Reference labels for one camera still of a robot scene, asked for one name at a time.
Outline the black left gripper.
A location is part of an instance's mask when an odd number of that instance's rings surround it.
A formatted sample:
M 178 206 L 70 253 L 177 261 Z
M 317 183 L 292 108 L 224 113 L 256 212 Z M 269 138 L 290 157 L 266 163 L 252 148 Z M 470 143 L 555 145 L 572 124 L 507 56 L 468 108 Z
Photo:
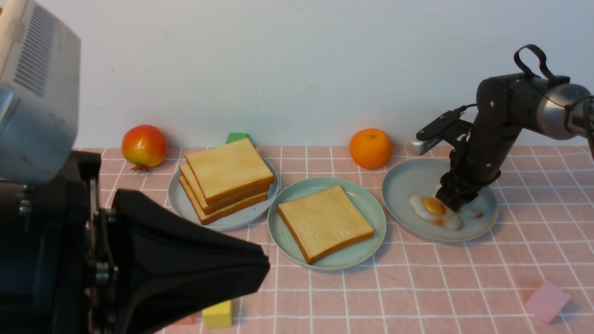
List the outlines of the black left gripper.
M 113 262 L 98 237 L 101 154 L 72 151 L 47 184 L 1 182 L 3 334 L 95 334 L 93 293 Z

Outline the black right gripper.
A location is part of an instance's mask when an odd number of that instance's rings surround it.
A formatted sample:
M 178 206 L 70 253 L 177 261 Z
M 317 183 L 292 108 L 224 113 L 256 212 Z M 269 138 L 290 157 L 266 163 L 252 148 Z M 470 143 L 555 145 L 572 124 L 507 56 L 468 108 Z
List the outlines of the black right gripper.
M 511 122 L 475 119 L 470 138 L 450 155 L 450 171 L 440 179 L 437 199 L 456 213 L 481 213 L 478 192 L 499 178 L 519 135 L 520 126 Z

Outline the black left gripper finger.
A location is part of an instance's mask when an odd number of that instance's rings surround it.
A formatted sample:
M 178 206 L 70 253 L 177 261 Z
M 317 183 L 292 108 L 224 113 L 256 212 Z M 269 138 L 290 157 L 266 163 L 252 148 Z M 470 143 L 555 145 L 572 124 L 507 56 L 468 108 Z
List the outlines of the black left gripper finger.
M 115 334 L 154 334 L 257 292 L 269 273 L 261 246 L 196 225 L 141 192 L 117 190 L 112 212 Z

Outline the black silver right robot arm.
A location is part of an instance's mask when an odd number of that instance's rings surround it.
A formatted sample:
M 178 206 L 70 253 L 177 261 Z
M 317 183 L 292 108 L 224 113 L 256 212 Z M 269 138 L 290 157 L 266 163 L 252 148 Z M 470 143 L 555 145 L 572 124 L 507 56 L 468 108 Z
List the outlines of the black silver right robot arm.
M 505 75 L 483 80 L 476 100 L 473 122 L 456 120 L 439 133 L 453 148 L 436 196 L 452 211 L 499 178 L 524 129 L 556 140 L 581 136 L 593 146 L 593 94 L 581 85 Z

